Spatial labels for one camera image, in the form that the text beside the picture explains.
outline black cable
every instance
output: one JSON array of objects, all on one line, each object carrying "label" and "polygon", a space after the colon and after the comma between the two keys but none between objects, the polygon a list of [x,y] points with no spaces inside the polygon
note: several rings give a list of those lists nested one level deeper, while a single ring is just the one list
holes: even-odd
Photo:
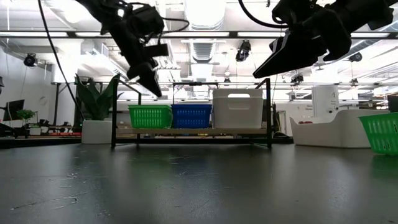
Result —
[{"label": "black cable", "polygon": [[22,99],[22,94],[24,93],[24,87],[25,87],[25,81],[26,81],[26,73],[27,73],[27,66],[25,66],[25,75],[24,75],[24,81],[22,82],[22,88],[21,88],[21,93],[19,95],[19,99]]},{"label": "black cable", "polygon": [[58,58],[57,51],[55,50],[54,43],[52,42],[52,39],[51,39],[51,36],[50,36],[49,27],[47,26],[47,21],[45,20],[42,2],[41,2],[41,0],[37,0],[37,2],[38,2],[38,4],[39,4],[40,15],[42,16],[44,29],[45,29],[45,32],[47,33],[47,38],[49,39],[52,52],[54,53],[54,56],[55,56],[55,60],[57,61],[57,64],[58,64],[58,67],[59,67],[59,69],[60,69],[60,71],[61,71],[61,74],[62,74],[62,76],[63,76],[63,79],[65,80],[65,83],[67,84],[67,88],[68,88],[68,90],[69,90],[70,96],[72,97],[73,102],[75,103],[75,106],[78,108],[81,118],[84,120],[85,117],[84,117],[84,115],[83,115],[83,112],[81,112],[81,109],[80,109],[80,107],[78,106],[75,97],[73,96],[72,89],[70,88],[70,85],[69,85],[69,83],[68,83],[68,80],[67,80],[65,74],[63,73],[62,66],[61,66],[61,63],[60,63],[60,59]]},{"label": "black cable", "polygon": [[275,96],[275,91],[276,91],[276,82],[278,81],[278,75],[276,75],[275,83],[274,83],[274,92],[272,94],[272,103],[274,102],[274,96]]},{"label": "black cable", "polygon": [[181,31],[185,30],[186,28],[188,28],[190,25],[189,21],[186,19],[174,19],[174,18],[163,18],[163,17],[162,17],[162,19],[164,19],[166,21],[186,22],[187,24],[177,30],[169,30],[169,31],[164,31],[164,32],[160,33],[159,37],[157,39],[157,44],[160,44],[160,40],[161,40],[163,34],[169,34],[169,33],[173,33],[173,32],[181,32]]},{"label": "black cable", "polygon": [[259,19],[255,18],[252,14],[250,14],[250,12],[248,11],[248,9],[246,9],[246,7],[243,4],[243,0],[238,0],[239,5],[241,6],[243,12],[248,16],[248,18],[250,18],[253,22],[255,22],[256,24],[260,24],[262,26],[265,27],[269,27],[269,28],[275,28],[275,29],[285,29],[285,28],[289,28],[288,25],[277,25],[277,24],[269,24],[267,22],[263,22],[260,21]]}]

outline green plastic basket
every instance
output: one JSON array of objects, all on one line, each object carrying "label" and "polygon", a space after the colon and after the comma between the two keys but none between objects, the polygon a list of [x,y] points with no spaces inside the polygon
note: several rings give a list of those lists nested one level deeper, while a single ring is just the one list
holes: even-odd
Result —
[{"label": "green plastic basket", "polygon": [[129,105],[133,128],[170,128],[173,120],[169,105]]},{"label": "green plastic basket", "polygon": [[374,152],[398,155],[398,113],[359,118]]}]

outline blue basket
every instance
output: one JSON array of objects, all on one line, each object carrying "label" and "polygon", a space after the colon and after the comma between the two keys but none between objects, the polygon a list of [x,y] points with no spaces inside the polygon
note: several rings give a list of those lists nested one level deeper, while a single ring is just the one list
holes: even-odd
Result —
[{"label": "blue basket", "polygon": [[211,105],[172,105],[174,128],[208,128]]}]

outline ceiling duct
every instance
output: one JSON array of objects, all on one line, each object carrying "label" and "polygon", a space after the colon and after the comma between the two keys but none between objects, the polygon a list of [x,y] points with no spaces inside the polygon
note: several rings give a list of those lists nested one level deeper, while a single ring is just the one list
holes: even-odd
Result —
[{"label": "ceiling duct", "polygon": [[[375,30],[375,32],[397,32],[398,31],[398,16],[395,15],[394,16],[394,22],[388,26],[385,26],[381,29]],[[349,50],[349,52],[342,56],[340,59],[334,61],[334,62],[338,62],[342,59],[345,59],[363,49],[365,49],[366,47],[372,46],[373,44],[379,42],[380,40],[360,40],[359,42],[353,44],[353,46],[351,47],[351,49]]]},{"label": "ceiling duct", "polygon": [[113,75],[121,75],[121,78],[128,82],[130,79],[126,75],[126,71],[121,68],[114,60],[109,57],[109,49],[104,43],[94,40],[84,40],[81,43],[80,51],[82,55],[92,55],[98,59],[99,62],[103,62],[103,65],[107,67]]},{"label": "ceiling duct", "polygon": [[[191,30],[221,30],[224,23],[226,0],[185,0],[185,17],[190,21]],[[193,79],[210,78],[213,65],[209,63],[216,52],[216,43],[190,43]]]}]

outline plastic basket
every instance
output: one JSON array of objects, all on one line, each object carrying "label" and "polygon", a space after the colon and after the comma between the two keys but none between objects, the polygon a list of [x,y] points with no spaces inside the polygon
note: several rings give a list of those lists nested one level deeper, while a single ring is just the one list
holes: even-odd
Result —
[{"label": "plastic basket", "polygon": [[174,128],[208,128],[211,105],[172,105]]},{"label": "plastic basket", "polygon": [[374,152],[398,155],[398,113],[359,118]]},{"label": "plastic basket", "polygon": [[219,89],[213,91],[213,127],[260,129],[262,90]]},{"label": "plastic basket", "polygon": [[169,105],[129,105],[133,128],[170,128],[173,115]]}]

